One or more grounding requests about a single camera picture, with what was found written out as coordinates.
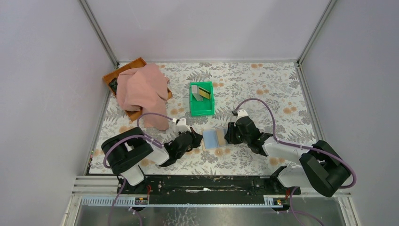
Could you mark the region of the gold grey striped card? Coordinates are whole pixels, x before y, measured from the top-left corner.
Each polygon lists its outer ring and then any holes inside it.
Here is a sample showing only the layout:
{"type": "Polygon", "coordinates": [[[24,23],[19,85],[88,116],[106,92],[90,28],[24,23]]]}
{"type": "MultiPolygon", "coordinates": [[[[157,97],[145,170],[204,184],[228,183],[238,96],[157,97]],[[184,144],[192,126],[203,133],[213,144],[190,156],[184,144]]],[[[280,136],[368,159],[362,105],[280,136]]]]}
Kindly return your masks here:
{"type": "Polygon", "coordinates": [[[198,94],[206,99],[211,99],[211,93],[210,91],[202,88],[202,87],[198,87],[198,94]]]}

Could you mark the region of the beige card holder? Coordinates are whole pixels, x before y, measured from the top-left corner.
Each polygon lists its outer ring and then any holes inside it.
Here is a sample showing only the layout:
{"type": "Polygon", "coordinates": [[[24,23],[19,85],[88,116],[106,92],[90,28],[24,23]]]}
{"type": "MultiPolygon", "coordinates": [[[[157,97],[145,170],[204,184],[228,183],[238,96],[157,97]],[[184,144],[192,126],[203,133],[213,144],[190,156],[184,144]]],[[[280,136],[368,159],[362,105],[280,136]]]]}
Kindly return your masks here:
{"type": "Polygon", "coordinates": [[[228,145],[225,135],[227,133],[226,128],[212,128],[205,129],[202,131],[202,147],[204,150],[217,149],[228,145]]]}

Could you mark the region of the green plastic bin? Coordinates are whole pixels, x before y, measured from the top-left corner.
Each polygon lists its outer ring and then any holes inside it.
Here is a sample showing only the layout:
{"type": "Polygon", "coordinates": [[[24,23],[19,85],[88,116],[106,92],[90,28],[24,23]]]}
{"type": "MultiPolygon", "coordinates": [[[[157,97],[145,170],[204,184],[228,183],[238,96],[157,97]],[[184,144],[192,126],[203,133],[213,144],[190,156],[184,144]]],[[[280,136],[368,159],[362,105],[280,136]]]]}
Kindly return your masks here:
{"type": "Polygon", "coordinates": [[[191,116],[208,116],[215,114],[215,98],[211,81],[191,82],[189,86],[189,103],[191,116]],[[202,88],[209,93],[209,98],[198,101],[192,94],[193,86],[202,88]]]}

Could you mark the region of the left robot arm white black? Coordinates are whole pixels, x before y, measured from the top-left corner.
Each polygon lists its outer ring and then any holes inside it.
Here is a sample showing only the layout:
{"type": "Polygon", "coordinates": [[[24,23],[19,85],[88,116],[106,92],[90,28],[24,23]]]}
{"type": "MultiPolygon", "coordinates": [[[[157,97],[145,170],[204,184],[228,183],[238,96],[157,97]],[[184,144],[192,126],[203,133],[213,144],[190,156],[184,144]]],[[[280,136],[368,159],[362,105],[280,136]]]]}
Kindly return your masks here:
{"type": "Polygon", "coordinates": [[[101,149],[105,154],[103,165],[113,174],[122,176],[131,186],[144,181],[139,163],[148,159],[160,167],[167,167],[181,159],[185,153],[198,148],[203,136],[190,127],[186,132],[164,144],[144,135],[140,128],[133,128],[104,141],[101,149]]]}

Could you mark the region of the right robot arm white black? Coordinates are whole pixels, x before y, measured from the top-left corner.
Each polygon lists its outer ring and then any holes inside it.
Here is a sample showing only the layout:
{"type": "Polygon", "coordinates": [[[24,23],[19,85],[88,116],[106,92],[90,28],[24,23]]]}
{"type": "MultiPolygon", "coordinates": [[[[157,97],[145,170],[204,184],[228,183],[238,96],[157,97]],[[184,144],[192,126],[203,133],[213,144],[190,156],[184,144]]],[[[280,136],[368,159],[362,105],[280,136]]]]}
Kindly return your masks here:
{"type": "Polygon", "coordinates": [[[297,166],[285,167],[275,174],[284,187],[311,187],[325,197],[332,197],[352,175],[327,142],[319,140],[308,149],[276,141],[272,134],[260,132],[248,116],[229,122],[224,138],[228,144],[246,144],[255,154],[296,163],[297,166]]]}

